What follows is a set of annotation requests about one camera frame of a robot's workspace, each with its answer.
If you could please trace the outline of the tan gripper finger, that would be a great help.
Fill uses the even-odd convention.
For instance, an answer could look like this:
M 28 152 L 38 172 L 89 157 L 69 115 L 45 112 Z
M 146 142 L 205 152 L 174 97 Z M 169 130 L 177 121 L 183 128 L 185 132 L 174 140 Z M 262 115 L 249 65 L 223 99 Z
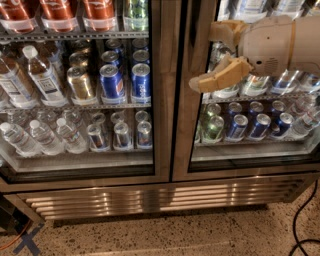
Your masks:
M 189 87 L 198 93 L 223 90 L 239 83 L 252 70 L 253 66 L 244 57 L 225 55 L 212 72 L 192 78 Z
M 249 25 L 242 20 L 214 21 L 210 25 L 208 39 L 211 42 L 222 42 L 231 51 L 247 54 L 248 47 L 244 44 L 245 30 Z

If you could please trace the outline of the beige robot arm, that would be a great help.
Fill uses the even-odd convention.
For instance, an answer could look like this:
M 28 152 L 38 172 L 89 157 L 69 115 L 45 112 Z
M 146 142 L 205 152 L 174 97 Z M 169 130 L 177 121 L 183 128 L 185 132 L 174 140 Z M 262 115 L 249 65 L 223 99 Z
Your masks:
M 223 42 L 237 56 L 225 55 L 212 72 L 192 78 L 189 86 L 198 93 L 208 93 L 230 87 L 249 74 L 279 76 L 286 70 L 298 70 L 319 75 L 319 26 L 319 16 L 271 16 L 252 24 L 215 21 L 209 40 Z

